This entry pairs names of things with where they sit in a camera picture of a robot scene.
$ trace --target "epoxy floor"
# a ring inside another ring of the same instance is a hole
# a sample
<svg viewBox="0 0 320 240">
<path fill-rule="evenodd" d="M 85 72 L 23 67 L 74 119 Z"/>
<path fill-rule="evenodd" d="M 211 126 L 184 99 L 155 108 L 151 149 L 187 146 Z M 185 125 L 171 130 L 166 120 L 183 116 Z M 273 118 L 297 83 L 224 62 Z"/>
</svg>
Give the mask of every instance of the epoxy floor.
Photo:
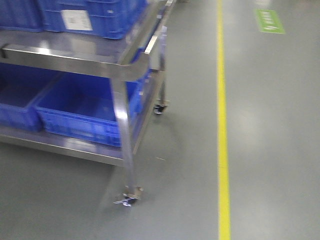
<svg viewBox="0 0 320 240">
<path fill-rule="evenodd" d="M 225 0 L 231 236 L 320 236 L 320 1 Z M 259 32 L 276 10 L 286 34 Z M 114 205 L 123 169 L 0 143 L 2 240 L 218 239 L 216 1 L 177 3 L 168 99 L 136 155 L 145 189 Z"/>
</svg>

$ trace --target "blue plastic crate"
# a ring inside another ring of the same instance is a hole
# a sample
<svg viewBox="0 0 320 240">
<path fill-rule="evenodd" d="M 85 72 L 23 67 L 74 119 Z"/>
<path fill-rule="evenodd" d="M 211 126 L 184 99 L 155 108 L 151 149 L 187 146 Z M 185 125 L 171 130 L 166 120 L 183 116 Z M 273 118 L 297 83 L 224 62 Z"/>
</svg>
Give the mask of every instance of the blue plastic crate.
<svg viewBox="0 0 320 240">
<path fill-rule="evenodd" d="M 41 32 L 37 0 L 0 0 L 0 29 Z"/>
<path fill-rule="evenodd" d="M 141 83 L 127 82 L 129 116 L 140 108 Z M 66 73 L 39 101 L 36 110 L 47 132 L 120 147 L 110 82 L 103 77 Z"/>
<path fill-rule="evenodd" d="M 121 39 L 146 3 L 141 0 L 38 0 L 44 29 Z"/>
<path fill-rule="evenodd" d="M 41 130 L 34 105 L 56 74 L 53 70 L 0 63 L 0 124 Z"/>
</svg>

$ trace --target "cart leg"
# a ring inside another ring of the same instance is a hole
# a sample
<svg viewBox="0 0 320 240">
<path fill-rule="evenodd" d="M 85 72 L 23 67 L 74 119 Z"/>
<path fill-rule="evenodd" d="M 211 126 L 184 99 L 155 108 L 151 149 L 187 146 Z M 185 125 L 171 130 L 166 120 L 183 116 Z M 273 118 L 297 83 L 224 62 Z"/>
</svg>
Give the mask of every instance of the cart leg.
<svg viewBox="0 0 320 240">
<path fill-rule="evenodd" d="M 114 203 L 131 206 L 131 204 L 133 204 L 136 200 L 140 199 L 140 195 L 143 189 L 137 187 L 136 184 L 133 151 L 131 144 L 131 129 L 129 124 L 127 86 L 125 81 L 118 80 L 111 80 L 111 84 L 113 90 L 113 108 L 120 130 L 122 159 L 127 178 L 127 189 L 121 195 L 121 198 Z"/>
<path fill-rule="evenodd" d="M 159 70 L 166 72 L 166 48 L 167 48 L 167 27 L 162 27 L 162 32 L 159 38 Z M 166 76 L 159 93 L 159 103 L 154 106 L 154 113 L 161 115 L 168 106 L 166 102 Z"/>
</svg>

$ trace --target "metal frame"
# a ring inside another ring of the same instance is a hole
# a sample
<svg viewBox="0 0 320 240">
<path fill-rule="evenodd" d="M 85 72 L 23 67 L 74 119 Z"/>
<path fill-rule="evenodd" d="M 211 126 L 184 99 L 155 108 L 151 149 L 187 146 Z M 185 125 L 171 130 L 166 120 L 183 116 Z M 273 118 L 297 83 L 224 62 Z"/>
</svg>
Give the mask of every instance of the metal frame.
<svg viewBox="0 0 320 240">
<path fill-rule="evenodd" d="M 166 22 L 175 3 L 176 0 L 151 3 L 131 32 L 117 41 L 71 33 L 0 31 L 1 63 L 110 78 L 122 147 L 4 126 L 0 126 L 0 142 L 125 167 L 127 190 L 123 194 L 124 201 L 120 202 L 129 206 L 125 203 L 126 199 L 140 199 L 142 188 L 137 187 L 133 155 L 139 147 L 158 94 L 160 103 L 165 105 L 166 102 Z M 158 41 L 160 66 L 151 73 L 152 88 L 148 93 L 147 106 L 130 126 L 125 82 L 135 81 L 145 74 L 149 68 L 150 55 Z M 80 43 L 85 48 L 75 49 L 66 43 Z M 145 49 L 144 52 L 131 63 L 141 48 Z"/>
</svg>

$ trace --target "label on crate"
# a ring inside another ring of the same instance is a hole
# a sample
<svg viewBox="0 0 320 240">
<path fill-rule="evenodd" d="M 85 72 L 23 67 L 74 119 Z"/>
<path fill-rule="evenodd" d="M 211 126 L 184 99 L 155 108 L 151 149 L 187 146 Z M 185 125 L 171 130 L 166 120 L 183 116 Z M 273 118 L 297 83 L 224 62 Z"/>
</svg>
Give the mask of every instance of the label on crate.
<svg viewBox="0 0 320 240">
<path fill-rule="evenodd" d="M 84 10 L 62 10 L 65 28 L 68 30 L 92 31 L 89 14 Z"/>
</svg>

